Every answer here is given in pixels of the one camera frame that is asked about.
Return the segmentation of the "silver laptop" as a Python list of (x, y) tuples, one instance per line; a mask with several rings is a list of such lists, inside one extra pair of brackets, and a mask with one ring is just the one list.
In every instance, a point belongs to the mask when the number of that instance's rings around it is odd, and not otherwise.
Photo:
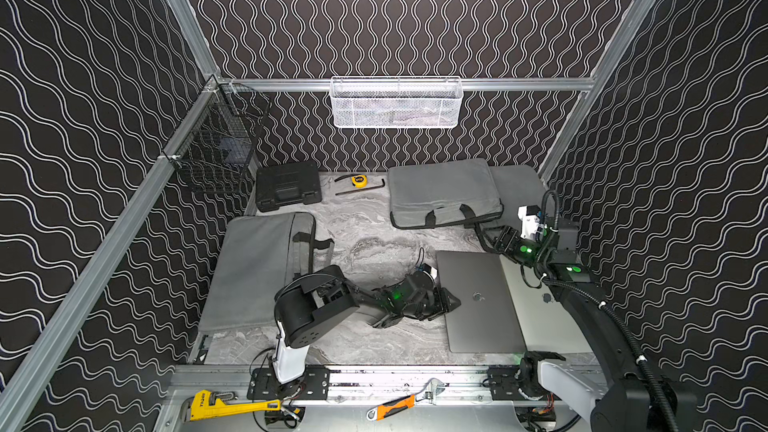
[(505, 257), (500, 262), (528, 350), (563, 355), (592, 352), (574, 319), (545, 285), (528, 287), (518, 264)]

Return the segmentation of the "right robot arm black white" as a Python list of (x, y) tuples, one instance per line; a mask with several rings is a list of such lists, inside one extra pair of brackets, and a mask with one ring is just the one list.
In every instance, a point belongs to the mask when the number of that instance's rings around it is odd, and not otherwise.
[(557, 352), (528, 351), (515, 381), (522, 395), (564, 401), (593, 431), (688, 431), (696, 395), (664, 376), (594, 282), (589, 268), (560, 246), (560, 200), (553, 190), (518, 210), (521, 227), (476, 224), (483, 249), (531, 272), (539, 287), (572, 317), (594, 353), (603, 385), (566, 364)]

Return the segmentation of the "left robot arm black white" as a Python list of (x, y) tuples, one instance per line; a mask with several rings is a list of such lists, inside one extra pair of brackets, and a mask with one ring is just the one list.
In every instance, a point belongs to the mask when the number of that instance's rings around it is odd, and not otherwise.
[(374, 328), (384, 329), (404, 319), (431, 321), (460, 306), (461, 300), (442, 287), (436, 269), (427, 264), (374, 289), (354, 283), (337, 265), (302, 275), (275, 295), (273, 373), (281, 385), (301, 379), (309, 346), (360, 309), (372, 314)]

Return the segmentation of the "grey zippered laptop bag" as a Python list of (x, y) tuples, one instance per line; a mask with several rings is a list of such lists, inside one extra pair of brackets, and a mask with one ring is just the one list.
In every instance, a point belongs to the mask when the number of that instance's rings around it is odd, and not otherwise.
[(489, 222), (489, 226), (510, 226), (521, 230), (518, 210), (522, 206), (539, 206), (545, 187), (537, 172), (528, 165), (492, 166), (494, 183), (503, 205), (502, 216)]

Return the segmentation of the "dark grey laptop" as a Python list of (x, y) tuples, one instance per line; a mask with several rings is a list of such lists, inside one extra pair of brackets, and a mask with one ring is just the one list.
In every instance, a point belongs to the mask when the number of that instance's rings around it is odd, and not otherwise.
[(461, 305), (446, 315), (453, 353), (522, 354), (527, 350), (497, 255), (439, 251), (438, 277)]

